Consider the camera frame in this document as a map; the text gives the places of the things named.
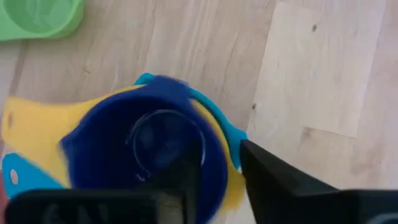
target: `green bowl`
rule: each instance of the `green bowl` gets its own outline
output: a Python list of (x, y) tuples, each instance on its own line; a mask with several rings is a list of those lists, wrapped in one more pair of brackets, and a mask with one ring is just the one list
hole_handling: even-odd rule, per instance
[(83, 0), (0, 0), (0, 40), (64, 37), (83, 9)]

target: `wood grain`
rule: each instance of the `wood grain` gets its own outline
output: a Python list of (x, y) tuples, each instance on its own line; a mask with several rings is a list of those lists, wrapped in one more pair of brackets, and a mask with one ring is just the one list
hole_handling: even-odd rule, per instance
[(71, 36), (60, 40), (29, 40), (17, 95), (43, 102), (88, 100), (80, 92), (85, 60), (97, 29), (101, 27), (105, 1), (85, 1), (85, 19)]
[[(223, 47), (222, 43), (227, 36), (236, 36), (225, 66), (221, 94), (216, 102), (237, 128), (245, 130), (248, 127), (252, 99), (259, 78), (276, 0), (235, 1), (234, 3), (236, 12), (228, 7), (231, 4), (230, 0), (220, 2), (220, 10), (222, 10), (220, 13), (226, 14), (227, 20), (230, 21), (224, 26), (232, 28), (228, 29), (218, 42), (212, 43), (214, 48)], [(232, 30), (236, 30), (235, 33), (229, 34)]]
[(292, 162), (303, 127), (356, 136), (384, 2), (373, 6), (345, 14), (277, 4), (248, 128), (253, 141)]
[(355, 138), (304, 128), (293, 165), (337, 188), (354, 187), (348, 172)]
[(350, 171), (362, 186), (397, 189), (398, 2), (387, 1)]
[[(21, 41), (0, 43), (0, 116), (2, 116), (4, 100), (18, 86), (20, 77), (18, 67), (23, 63), (23, 55), (21, 55), (23, 46)], [(2, 154), (3, 148), (4, 142), (0, 135), (0, 154)]]

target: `wooden floor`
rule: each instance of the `wooden floor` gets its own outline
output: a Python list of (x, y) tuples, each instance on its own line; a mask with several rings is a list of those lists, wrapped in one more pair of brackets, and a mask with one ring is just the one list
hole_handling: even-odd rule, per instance
[[(188, 81), (335, 187), (398, 189), (396, 0), (86, 0), (69, 38), (0, 44), (1, 101), (88, 100), (143, 72)], [(246, 198), (214, 222), (243, 220)]]

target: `stacked plastic dishes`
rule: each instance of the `stacked plastic dishes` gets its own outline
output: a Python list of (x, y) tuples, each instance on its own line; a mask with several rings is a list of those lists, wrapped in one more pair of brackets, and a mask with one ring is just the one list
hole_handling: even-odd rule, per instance
[[(43, 106), (9, 99), (4, 117), (13, 114), (14, 121), (19, 122), (14, 122), (10, 129), (7, 119), (3, 118), (3, 135), (18, 155), (6, 156), (3, 170), (7, 173), (15, 169), (21, 181), (13, 185), (6, 177), (7, 193), (14, 196), (29, 189), (54, 187), (133, 189), (189, 149), (190, 142), (198, 141), (203, 151), (198, 223), (211, 219), (221, 203), (228, 201), (228, 196), (236, 196), (228, 195), (231, 183), (242, 182), (234, 175), (236, 169), (232, 161), (238, 151), (233, 150), (239, 143), (233, 143), (246, 135), (233, 128), (212, 102), (184, 83), (144, 74), (136, 84), (145, 85), (73, 106)], [(27, 111), (32, 112), (29, 118), (34, 113), (42, 116), (24, 119)], [(54, 111), (68, 118), (67, 122), (63, 119), (54, 125), (55, 119), (49, 119), (49, 113)], [(52, 121), (51, 125), (46, 124), (48, 120)], [(50, 133), (48, 127), (60, 128)], [(42, 139), (25, 144), (19, 141), (18, 133), (29, 141), (46, 134), (53, 139), (60, 136), (61, 149), (68, 162), (58, 162), (62, 157), (53, 153), (57, 140)], [(52, 159), (37, 154), (52, 154)], [(235, 160), (234, 164), (239, 166), (239, 161)], [(64, 170), (68, 171), (68, 177), (62, 176)]]

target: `black object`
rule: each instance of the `black object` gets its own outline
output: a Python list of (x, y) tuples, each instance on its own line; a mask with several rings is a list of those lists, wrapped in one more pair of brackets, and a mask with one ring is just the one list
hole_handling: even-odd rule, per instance
[[(251, 141), (240, 158), (258, 224), (398, 223), (398, 191), (338, 190)], [(196, 223), (201, 152), (187, 150), (136, 190), (35, 190), (6, 209), (7, 224)]]
[(240, 158), (258, 224), (398, 223), (396, 190), (337, 190), (248, 140)]
[(194, 224), (201, 145), (135, 190), (32, 190), (12, 199), (7, 224)]

